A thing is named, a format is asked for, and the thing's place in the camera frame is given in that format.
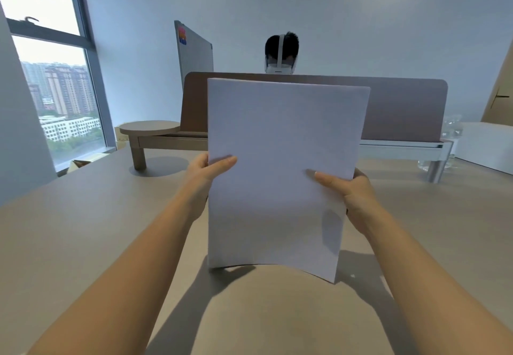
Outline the clear plastic water bottle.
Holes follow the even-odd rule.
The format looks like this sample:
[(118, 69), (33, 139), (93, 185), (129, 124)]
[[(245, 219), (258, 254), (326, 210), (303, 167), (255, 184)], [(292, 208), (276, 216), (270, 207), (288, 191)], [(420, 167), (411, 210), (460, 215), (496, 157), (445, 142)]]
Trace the clear plastic water bottle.
[(463, 116), (460, 114), (445, 115), (442, 123), (441, 141), (451, 142), (452, 147), (445, 164), (445, 170), (452, 167), (453, 160), (455, 159), (456, 149), (460, 138), (463, 135)]

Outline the window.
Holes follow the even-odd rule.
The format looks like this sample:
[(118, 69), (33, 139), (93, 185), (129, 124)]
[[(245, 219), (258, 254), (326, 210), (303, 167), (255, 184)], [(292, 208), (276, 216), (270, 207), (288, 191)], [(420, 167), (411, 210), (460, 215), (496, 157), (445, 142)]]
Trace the window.
[(0, 0), (55, 170), (116, 150), (86, 0)]

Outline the person's left hand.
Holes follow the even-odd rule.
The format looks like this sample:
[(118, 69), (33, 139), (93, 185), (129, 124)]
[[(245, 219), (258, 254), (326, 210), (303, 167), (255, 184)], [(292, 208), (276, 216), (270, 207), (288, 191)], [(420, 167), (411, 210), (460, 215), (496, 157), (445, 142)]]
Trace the person's left hand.
[(210, 188), (215, 180), (215, 178), (208, 178), (208, 166), (222, 158), (225, 157), (210, 159), (209, 153), (205, 152), (189, 164), (184, 183), (176, 195), (178, 205), (185, 211), (189, 223), (195, 222), (202, 215)]

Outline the person's right forearm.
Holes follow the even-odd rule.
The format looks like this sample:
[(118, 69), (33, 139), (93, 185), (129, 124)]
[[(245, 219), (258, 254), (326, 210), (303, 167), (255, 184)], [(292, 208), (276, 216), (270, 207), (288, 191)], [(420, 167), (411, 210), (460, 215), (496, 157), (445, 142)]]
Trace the person's right forearm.
[(387, 212), (364, 235), (422, 355), (513, 355), (513, 332)]

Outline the white paper sheet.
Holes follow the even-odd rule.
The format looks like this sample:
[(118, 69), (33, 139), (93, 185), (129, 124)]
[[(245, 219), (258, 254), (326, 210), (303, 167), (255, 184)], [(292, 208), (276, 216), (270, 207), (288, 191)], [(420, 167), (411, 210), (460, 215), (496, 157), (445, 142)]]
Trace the white paper sheet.
[(346, 208), (314, 179), (352, 179), (371, 89), (210, 78), (209, 269), (282, 265), (334, 283)]

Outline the person's left forearm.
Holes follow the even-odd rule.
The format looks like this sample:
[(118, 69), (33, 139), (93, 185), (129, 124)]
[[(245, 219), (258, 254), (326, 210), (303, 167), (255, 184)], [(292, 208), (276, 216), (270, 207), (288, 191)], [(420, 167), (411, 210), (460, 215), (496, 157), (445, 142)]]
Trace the person's left forearm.
[(193, 221), (191, 206), (174, 199), (27, 355), (142, 355)]

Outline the beige wooden door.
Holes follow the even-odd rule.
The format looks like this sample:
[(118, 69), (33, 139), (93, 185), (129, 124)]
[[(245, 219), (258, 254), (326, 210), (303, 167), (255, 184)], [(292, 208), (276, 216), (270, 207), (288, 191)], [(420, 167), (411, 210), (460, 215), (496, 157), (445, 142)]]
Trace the beige wooden door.
[(493, 85), (481, 122), (513, 126), (513, 40)]

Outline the silver desk shelf rail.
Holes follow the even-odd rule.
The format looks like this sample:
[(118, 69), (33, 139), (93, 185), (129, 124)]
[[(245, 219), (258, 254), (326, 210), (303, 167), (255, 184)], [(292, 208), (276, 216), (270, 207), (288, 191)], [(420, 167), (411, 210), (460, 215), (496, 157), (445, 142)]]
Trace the silver desk shelf rail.
[[(169, 134), (144, 140), (144, 144), (155, 144), (160, 150), (207, 151), (208, 138), (198, 135), (178, 136)], [(439, 183), (447, 162), (451, 142), (410, 142), (390, 140), (362, 140), (359, 158), (400, 159), (428, 161), (427, 182)]]

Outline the white box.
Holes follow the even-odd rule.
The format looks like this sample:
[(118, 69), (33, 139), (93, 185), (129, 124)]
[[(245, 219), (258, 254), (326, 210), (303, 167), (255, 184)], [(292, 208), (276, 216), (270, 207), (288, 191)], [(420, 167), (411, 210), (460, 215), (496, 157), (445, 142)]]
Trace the white box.
[(464, 122), (455, 157), (513, 175), (513, 126)]

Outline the brown desk divider panel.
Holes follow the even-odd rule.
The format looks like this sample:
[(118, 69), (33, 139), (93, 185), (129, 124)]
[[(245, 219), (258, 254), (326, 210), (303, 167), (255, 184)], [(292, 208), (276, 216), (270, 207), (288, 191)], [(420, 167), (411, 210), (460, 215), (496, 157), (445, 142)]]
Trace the brown desk divider panel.
[(442, 79), (191, 72), (183, 88), (182, 131), (208, 132), (210, 78), (369, 87), (364, 140), (438, 142), (448, 93)]

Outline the person's right hand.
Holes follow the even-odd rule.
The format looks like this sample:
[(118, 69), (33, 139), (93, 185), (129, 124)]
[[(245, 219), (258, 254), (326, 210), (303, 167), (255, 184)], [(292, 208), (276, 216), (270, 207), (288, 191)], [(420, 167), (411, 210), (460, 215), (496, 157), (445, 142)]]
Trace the person's right hand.
[(370, 238), (387, 217), (386, 211), (378, 202), (369, 178), (361, 170), (356, 168), (353, 178), (346, 180), (351, 180), (351, 194), (336, 193), (341, 196), (346, 206), (346, 215), (352, 225), (366, 238)]

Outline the round beige shelf stand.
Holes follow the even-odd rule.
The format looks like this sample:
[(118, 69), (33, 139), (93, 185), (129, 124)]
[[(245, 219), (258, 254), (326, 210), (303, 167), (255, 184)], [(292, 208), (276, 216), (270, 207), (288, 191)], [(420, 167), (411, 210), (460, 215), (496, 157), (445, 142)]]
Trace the round beige shelf stand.
[(166, 136), (180, 130), (180, 123), (170, 120), (134, 121), (118, 126), (119, 132), (128, 136), (133, 167), (136, 171), (146, 170), (144, 149), (156, 149), (155, 144), (144, 144), (144, 140)]

